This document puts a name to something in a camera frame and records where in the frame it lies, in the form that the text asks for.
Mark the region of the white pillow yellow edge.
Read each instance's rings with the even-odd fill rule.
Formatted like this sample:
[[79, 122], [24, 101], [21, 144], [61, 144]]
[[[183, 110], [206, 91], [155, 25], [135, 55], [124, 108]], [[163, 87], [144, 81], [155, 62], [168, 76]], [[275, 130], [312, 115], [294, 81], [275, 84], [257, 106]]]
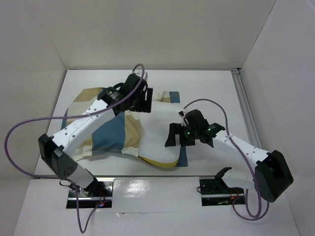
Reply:
[[165, 147], [171, 123], [180, 123], [180, 103], [152, 102], [150, 113], [140, 113], [142, 129], [138, 157], [149, 164], [161, 168], [187, 167], [188, 158], [185, 147], [176, 144]]

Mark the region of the blue beige checked pillowcase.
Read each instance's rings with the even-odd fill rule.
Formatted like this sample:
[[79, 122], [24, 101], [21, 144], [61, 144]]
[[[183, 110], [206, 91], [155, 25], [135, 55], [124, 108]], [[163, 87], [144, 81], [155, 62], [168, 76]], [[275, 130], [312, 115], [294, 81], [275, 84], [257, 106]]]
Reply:
[[[162, 91], [154, 95], [153, 101], [180, 103], [177, 91]], [[142, 129], [140, 113], [124, 112], [103, 124], [74, 151], [72, 158], [79, 161], [85, 157], [116, 152], [138, 157]]]

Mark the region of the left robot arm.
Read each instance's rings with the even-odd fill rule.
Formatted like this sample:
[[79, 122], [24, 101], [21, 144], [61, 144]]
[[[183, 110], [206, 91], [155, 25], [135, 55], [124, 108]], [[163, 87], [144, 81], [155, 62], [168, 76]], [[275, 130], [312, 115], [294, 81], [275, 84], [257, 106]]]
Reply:
[[124, 83], [104, 88], [92, 105], [59, 132], [38, 139], [42, 160], [61, 180], [69, 180], [86, 196], [93, 196], [104, 187], [87, 169], [79, 165], [72, 155], [98, 128], [124, 111], [151, 111], [152, 88], [148, 87], [147, 73], [139, 76], [132, 72]]

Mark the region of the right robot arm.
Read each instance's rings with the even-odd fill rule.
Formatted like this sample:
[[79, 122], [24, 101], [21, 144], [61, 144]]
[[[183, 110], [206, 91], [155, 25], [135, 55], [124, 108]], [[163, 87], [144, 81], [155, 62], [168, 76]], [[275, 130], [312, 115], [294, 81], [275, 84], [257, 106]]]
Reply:
[[180, 112], [183, 121], [171, 123], [165, 147], [193, 146], [199, 140], [203, 144], [221, 150], [232, 159], [245, 163], [249, 173], [225, 167], [215, 175], [215, 188], [221, 193], [230, 188], [258, 190], [261, 198], [273, 203], [294, 179], [284, 155], [259, 149], [227, 131], [226, 126], [210, 124], [195, 109], [188, 113]]

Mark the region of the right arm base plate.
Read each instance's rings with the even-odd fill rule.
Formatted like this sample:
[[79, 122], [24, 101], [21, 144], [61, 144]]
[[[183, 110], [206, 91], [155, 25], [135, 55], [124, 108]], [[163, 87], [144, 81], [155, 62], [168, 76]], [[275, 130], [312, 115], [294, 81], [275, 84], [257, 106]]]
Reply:
[[221, 187], [214, 178], [200, 178], [196, 191], [201, 195], [201, 204], [208, 206], [244, 205], [245, 197], [242, 188]]

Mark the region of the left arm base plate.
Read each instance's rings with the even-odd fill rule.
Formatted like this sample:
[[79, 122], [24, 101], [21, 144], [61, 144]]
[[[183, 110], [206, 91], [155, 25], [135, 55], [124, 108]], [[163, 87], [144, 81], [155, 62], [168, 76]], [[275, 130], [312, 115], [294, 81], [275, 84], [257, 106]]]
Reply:
[[[93, 193], [89, 194], [82, 188], [79, 188], [78, 201], [79, 208], [111, 208], [112, 207], [112, 196], [113, 196], [113, 185], [114, 179], [109, 177], [99, 177], [100, 187], [98, 187]], [[69, 181], [60, 180], [60, 186], [68, 187], [68, 197], [66, 208], [76, 208], [76, 193], [73, 186], [70, 185]]]

